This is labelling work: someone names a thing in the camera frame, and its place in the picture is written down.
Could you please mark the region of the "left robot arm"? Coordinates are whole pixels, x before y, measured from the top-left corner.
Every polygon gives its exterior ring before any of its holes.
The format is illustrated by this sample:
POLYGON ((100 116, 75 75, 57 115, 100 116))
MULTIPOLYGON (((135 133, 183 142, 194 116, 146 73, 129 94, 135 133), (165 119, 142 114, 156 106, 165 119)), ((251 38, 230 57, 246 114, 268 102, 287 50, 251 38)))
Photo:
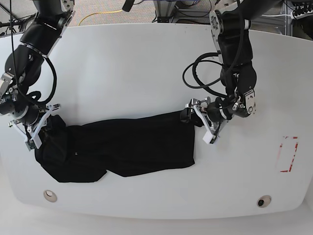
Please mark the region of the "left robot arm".
POLYGON ((197 83, 194 89, 205 89, 216 97, 211 101, 191 99, 180 114, 180 120, 206 128, 203 137, 213 143, 224 125, 234 116, 248 117, 255 113, 255 85, 257 74, 252 65, 253 52, 249 39, 251 22, 274 7, 276 0, 219 0, 209 13, 211 33, 216 52, 205 53, 189 65, 197 83), (218 79, 201 82, 197 66, 212 62, 222 67, 218 79))

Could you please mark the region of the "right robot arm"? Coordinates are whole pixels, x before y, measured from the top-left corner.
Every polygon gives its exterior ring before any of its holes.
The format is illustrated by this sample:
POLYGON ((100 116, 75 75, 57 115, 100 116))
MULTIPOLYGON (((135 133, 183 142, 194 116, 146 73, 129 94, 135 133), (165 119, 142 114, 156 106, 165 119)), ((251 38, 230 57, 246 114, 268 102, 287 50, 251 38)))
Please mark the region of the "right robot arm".
POLYGON ((23 33, 20 44, 12 48, 5 70, 0 78, 0 114, 11 115, 9 127, 14 127, 23 137, 26 146, 40 148, 40 130, 59 104, 50 105, 57 87, 56 70, 49 55, 71 22, 75 11, 73 0, 36 0, 37 9, 33 23, 23 33), (45 100, 41 92, 30 92, 47 62, 53 75, 52 89, 45 100))

